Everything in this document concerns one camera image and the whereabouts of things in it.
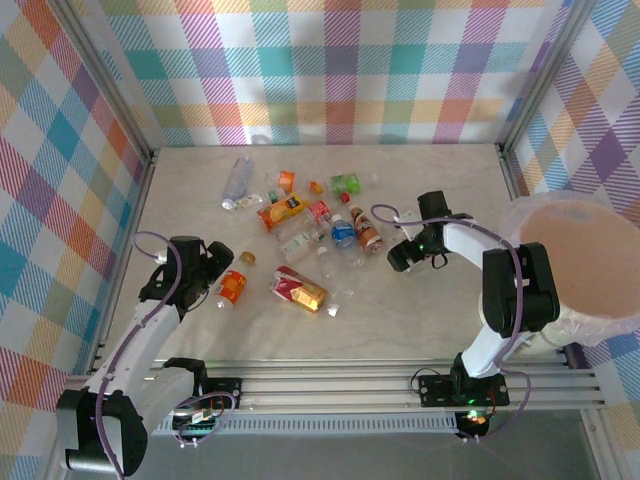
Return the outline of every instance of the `white plastic bag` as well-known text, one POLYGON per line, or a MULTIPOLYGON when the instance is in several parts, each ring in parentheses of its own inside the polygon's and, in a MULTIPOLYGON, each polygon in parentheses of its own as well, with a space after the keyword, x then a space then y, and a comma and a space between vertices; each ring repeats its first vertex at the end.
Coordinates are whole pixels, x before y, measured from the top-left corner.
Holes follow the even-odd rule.
POLYGON ((558 320, 522 353, 593 346, 640 327, 640 229, 597 197, 559 191, 519 198, 503 213, 500 234, 546 247, 560 299, 558 320))

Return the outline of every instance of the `brown bottle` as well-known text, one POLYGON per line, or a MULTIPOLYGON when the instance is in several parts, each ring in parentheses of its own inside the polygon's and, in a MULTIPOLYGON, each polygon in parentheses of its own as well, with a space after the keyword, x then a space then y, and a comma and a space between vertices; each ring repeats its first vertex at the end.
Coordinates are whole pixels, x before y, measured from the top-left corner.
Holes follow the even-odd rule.
POLYGON ((378 253, 382 250, 382 238, 373 226, 371 220, 365 217, 364 212, 357 205, 349 205, 349 211, 353 218, 353 226, 360 246, 365 253, 378 253))

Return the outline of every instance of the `water bottle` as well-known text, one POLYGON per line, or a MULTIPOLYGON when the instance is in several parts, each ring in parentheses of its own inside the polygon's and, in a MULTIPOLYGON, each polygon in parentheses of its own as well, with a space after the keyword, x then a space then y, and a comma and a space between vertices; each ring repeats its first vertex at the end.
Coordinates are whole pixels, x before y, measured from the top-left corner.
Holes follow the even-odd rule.
POLYGON ((327 305, 329 315, 335 317, 340 305, 353 296, 353 289, 340 260, 325 247, 316 250, 318 270, 322 275, 322 285, 329 290, 331 301, 327 305))
POLYGON ((356 231, 340 215, 331 217, 331 238, 349 266, 359 267, 364 264, 364 252, 358 243, 356 231))
POLYGON ((252 171, 253 160, 251 158, 244 156, 236 160, 222 192, 222 207, 225 210, 232 210, 236 200, 240 200, 247 193, 247 184, 252 171))

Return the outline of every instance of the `orange bottle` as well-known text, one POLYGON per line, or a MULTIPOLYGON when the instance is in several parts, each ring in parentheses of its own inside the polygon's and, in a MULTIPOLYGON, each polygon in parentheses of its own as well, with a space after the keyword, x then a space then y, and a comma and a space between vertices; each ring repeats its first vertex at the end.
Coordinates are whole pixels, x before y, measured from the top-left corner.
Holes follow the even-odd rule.
POLYGON ((253 253, 242 252, 240 258, 233 262, 213 291, 218 308, 232 308, 236 304, 247 284, 249 267, 255 261, 253 253))

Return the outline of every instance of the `blue bottle label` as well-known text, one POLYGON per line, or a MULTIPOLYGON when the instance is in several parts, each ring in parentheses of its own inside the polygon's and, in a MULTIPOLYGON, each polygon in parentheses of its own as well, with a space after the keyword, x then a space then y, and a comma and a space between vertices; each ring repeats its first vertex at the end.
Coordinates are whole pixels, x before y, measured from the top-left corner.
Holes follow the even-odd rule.
POLYGON ((333 243, 338 245, 342 240, 348 237, 355 238, 356 231, 351 226, 351 224, 344 222, 339 223, 338 225, 334 225, 331 229, 331 238, 333 239, 333 243))

